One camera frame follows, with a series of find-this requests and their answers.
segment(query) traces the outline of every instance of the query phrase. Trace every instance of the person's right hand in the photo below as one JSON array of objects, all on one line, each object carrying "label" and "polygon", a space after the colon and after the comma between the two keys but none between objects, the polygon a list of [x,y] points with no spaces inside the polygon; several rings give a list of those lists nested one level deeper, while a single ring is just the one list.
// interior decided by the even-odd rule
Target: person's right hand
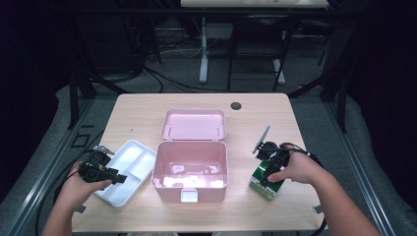
[{"label": "person's right hand", "polygon": [[284,179],[291,179],[303,184],[313,184],[314,178],[324,172],[326,171],[306,154],[291,151],[288,165],[283,170],[269,175],[268,180],[270,182],[278,182]]}]

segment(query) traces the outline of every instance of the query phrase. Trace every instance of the hand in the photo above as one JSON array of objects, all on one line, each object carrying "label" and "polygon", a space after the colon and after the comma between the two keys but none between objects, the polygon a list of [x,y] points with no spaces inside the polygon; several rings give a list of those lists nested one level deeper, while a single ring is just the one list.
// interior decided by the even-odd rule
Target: hand
[{"label": "hand", "polygon": [[92,193],[97,190],[105,189],[111,184],[111,180],[95,183],[85,182],[77,172],[80,169],[81,164],[82,163],[78,161],[71,168],[70,175],[73,173],[75,174],[65,181],[56,201],[56,205],[68,206],[71,210],[75,211]]},{"label": "hand", "polygon": [[304,153],[291,151],[288,165],[285,169],[269,175],[268,180],[278,182],[284,179],[291,179],[303,184],[313,184],[314,179],[326,172],[313,159]]}]

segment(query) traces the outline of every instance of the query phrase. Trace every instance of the desk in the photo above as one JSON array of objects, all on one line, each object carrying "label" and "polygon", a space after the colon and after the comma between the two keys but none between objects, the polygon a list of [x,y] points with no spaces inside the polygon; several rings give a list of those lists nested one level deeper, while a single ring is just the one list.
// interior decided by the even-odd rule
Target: desk
[{"label": "desk", "polygon": [[[188,8],[309,8],[321,9],[328,6],[327,0],[181,0],[182,7]],[[208,80],[209,53],[207,51],[206,18],[202,19],[202,65],[200,68],[200,83]],[[273,60],[273,67],[277,71],[279,60]],[[283,73],[278,83],[285,85]]]},{"label": "desk", "polygon": [[[233,110],[232,102],[242,108]],[[172,108],[221,109],[225,114],[229,183],[221,203],[166,204],[150,178],[122,208],[96,195],[85,203],[83,214],[73,217],[74,232],[207,232],[315,230],[323,215],[313,212],[320,204],[310,185],[285,181],[268,202],[248,186],[260,163],[252,150],[266,125],[265,141],[291,142],[304,147],[288,97],[279,93],[163,93],[122,94],[117,99],[101,145],[117,150],[128,140],[157,149],[163,141],[165,113]]]},{"label": "desk", "polygon": [[264,7],[264,8],[325,8],[327,0],[181,0],[182,7]]}]

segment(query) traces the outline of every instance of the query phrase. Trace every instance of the table leg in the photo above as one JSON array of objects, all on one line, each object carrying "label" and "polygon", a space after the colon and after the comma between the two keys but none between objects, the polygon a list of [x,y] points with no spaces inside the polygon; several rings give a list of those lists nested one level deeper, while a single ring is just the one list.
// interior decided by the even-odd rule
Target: table leg
[{"label": "table leg", "polygon": [[205,84],[208,81],[209,53],[208,39],[206,34],[206,18],[202,18],[202,66],[200,69],[200,83]]}]

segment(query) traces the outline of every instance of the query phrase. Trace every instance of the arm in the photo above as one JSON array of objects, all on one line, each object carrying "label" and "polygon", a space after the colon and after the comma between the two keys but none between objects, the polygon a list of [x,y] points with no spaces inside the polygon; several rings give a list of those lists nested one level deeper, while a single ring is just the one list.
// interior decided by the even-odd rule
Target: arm
[{"label": "arm", "polygon": [[311,184],[316,189],[331,235],[380,235],[336,179],[307,155],[291,151],[288,166],[268,177],[271,182],[283,179]]},{"label": "arm", "polygon": [[[70,173],[79,170],[80,162],[74,164]],[[61,193],[49,214],[42,235],[71,235],[71,219],[73,213],[80,207],[89,196],[101,189],[105,189],[111,184],[110,180],[86,183],[78,173],[72,175],[62,187]]]}]

